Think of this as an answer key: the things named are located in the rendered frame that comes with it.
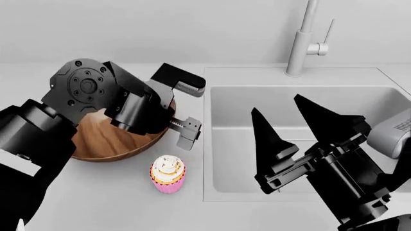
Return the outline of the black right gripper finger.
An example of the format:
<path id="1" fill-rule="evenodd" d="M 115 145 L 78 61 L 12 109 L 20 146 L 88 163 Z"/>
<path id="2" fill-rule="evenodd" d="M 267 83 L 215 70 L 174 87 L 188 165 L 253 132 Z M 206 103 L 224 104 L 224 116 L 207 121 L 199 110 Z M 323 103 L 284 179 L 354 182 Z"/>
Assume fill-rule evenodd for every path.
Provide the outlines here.
<path id="1" fill-rule="evenodd" d="M 362 115 L 340 115 L 297 94 L 295 104 L 318 142 L 342 144 L 354 136 L 368 136 L 371 126 Z"/>
<path id="2" fill-rule="evenodd" d="M 295 153 L 297 146 L 282 140 L 262 113 L 254 107 L 251 111 L 256 146 L 256 169 L 259 176 L 274 176 L 279 167 Z"/>

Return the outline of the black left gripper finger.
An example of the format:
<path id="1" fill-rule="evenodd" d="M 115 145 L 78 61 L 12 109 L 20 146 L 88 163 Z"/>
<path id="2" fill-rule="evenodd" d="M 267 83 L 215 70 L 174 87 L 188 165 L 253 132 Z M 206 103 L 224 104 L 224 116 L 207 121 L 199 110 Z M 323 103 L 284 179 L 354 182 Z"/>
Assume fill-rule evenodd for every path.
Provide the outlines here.
<path id="1" fill-rule="evenodd" d="M 196 98 L 203 96 L 206 89 L 203 77 L 167 63 L 163 63 L 150 79 Z"/>

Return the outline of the gray left gripper finger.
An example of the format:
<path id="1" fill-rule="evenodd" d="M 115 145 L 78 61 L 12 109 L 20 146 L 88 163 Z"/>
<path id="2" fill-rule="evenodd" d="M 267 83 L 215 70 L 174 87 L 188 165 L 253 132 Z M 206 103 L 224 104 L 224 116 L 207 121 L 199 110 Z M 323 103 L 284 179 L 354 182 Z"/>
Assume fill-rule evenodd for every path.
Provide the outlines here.
<path id="1" fill-rule="evenodd" d="M 186 150 L 190 151 L 195 143 L 196 140 L 198 140 L 200 136 L 200 129 L 202 125 L 195 125 L 194 130 L 191 130 L 189 128 L 181 128 L 177 127 L 177 132 L 180 133 L 179 139 L 177 141 L 177 146 Z"/>

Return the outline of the white kitchen sink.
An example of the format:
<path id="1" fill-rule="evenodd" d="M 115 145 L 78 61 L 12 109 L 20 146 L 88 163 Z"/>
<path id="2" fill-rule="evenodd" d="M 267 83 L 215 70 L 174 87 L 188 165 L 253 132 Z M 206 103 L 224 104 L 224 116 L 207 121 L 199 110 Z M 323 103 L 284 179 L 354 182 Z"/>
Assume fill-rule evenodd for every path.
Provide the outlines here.
<path id="1" fill-rule="evenodd" d="M 320 201 L 305 178 L 272 194 L 259 188 L 252 109 L 280 138 L 296 144 L 295 157 L 302 157 L 316 139 L 293 100 L 296 95 L 342 115 L 362 115 L 370 125 L 411 108 L 411 90 L 377 68 L 315 67 L 293 78 L 281 67 L 212 67 L 205 77 L 204 201 Z"/>

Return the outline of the pink-wrapped frosted cupcake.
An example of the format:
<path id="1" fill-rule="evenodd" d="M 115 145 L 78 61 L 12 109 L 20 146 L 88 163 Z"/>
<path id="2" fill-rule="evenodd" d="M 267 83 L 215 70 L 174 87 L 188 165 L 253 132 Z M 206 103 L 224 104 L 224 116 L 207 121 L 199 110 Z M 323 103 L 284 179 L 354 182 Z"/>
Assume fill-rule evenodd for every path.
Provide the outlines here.
<path id="1" fill-rule="evenodd" d="M 155 188 L 164 194 L 177 192 L 184 184 L 185 163 L 176 156 L 162 155 L 150 167 L 150 178 Z"/>

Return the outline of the brown wooden mixing bowl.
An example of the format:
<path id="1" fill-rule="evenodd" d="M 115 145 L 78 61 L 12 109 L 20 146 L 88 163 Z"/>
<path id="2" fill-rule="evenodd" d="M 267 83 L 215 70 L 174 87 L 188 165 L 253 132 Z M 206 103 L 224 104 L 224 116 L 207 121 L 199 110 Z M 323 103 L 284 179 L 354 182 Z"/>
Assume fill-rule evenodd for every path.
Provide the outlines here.
<path id="1" fill-rule="evenodd" d="M 157 134 L 138 135 L 110 124 L 105 109 L 87 114 L 76 127 L 72 141 L 73 159 L 87 162 L 113 162 L 133 157 L 151 148 L 167 130 Z"/>

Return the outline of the gray metal faucet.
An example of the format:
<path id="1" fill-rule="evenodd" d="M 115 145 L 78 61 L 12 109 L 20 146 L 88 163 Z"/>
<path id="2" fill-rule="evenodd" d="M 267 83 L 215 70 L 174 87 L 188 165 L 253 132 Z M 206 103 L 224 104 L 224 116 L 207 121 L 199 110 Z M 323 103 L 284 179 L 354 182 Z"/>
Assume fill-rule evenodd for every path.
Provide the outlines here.
<path id="1" fill-rule="evenodd" d="M 329 51 L 328 40 L 332 32 L 335 19 L 331 20 L 327 34 L 323 42 L 311 43 L 312 26 L 314 23 L 317 8 L 320 0 L 308 0 L 301 28 L 296 31 L 295 38 L 288 59 L 285 74 L 292 78 L 298 78 L 302 75 L 304 61 L 308 55 L 327 55 Z"/>

